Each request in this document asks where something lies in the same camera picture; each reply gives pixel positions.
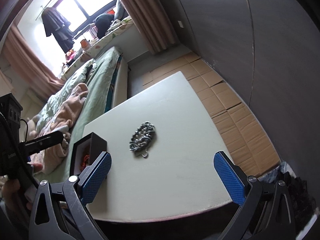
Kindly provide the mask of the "person's left hand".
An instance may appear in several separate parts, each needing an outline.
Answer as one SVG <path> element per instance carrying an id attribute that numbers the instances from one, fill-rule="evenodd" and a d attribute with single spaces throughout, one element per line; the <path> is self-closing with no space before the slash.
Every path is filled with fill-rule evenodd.
<path id="1" fill-rule="evenodd" d="M 41 163 L 33 163 L 32 166 L 35 173 L 40 172 L 43 169 L 43 165 Z M 18 211 L 20 211 L 21 209 L 17 204 L 17 201 L 14 200 L 14 195 L 18 192 L 19 189 L 20 182 L 17 179 L 6 181 L 2 187 L 2 195 L 6 207 L 16 213 L 18 213 Z M 27 202 L 26 207 L 28 210 L 32 210 L 33 205 L 30 202 Z"/>

